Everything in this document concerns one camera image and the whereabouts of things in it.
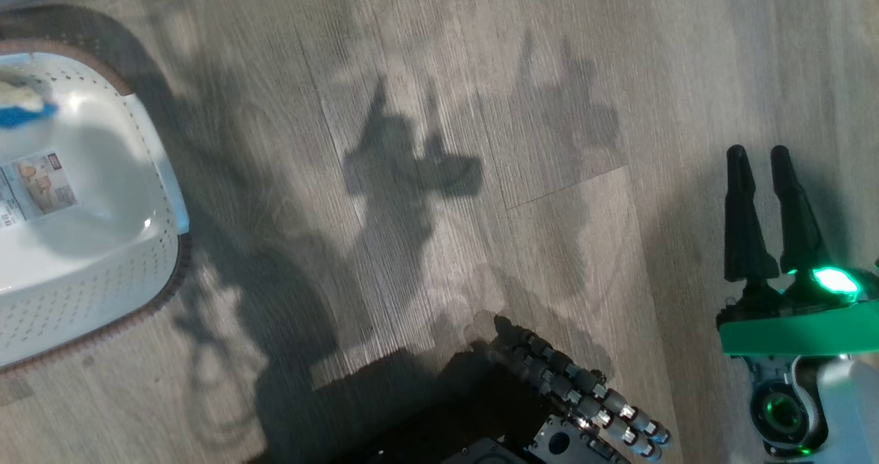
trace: green plastic bracket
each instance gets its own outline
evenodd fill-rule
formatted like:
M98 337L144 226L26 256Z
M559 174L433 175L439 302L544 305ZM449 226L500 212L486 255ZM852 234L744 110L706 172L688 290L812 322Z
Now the green plastic bracket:
M720 327L728 356L837 356L879 351L879 301L815 314L731 321Z

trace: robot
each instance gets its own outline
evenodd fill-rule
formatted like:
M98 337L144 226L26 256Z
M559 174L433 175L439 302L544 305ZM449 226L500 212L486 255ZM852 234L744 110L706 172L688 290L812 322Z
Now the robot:
M879 373L852 355L879 351L879 277L833 263L785 147L771 154L781 203L779 264L766 252L747 153L727 152L724 277L741 299L717 314L723 353L751 374L750 414L772 461L879 462Z

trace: glowing green led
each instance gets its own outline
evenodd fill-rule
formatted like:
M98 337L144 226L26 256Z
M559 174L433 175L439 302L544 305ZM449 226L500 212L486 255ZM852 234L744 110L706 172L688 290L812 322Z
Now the glowing green led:
M819 284L828 291L855 293L860 290L858 283L842 270L825 268L813 271L813 274Z

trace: sticker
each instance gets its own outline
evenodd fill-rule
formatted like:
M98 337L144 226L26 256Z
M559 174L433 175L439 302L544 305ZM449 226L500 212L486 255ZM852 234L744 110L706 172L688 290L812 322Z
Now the sticker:
M55 152L0 167L0 229L76 205L76 193Z

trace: white plastic basket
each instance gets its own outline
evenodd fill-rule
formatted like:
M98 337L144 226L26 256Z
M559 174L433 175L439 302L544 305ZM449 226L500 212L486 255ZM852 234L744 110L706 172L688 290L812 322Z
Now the white plastic basket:
M69 45L5 40L0 80L58 107L52 119L0 130L0 183L9 179L3 167L20 171L21 161L52 154L76 199L12 225L0 215L4 374L159 310L188 265L189 217L150 116L112 68Z

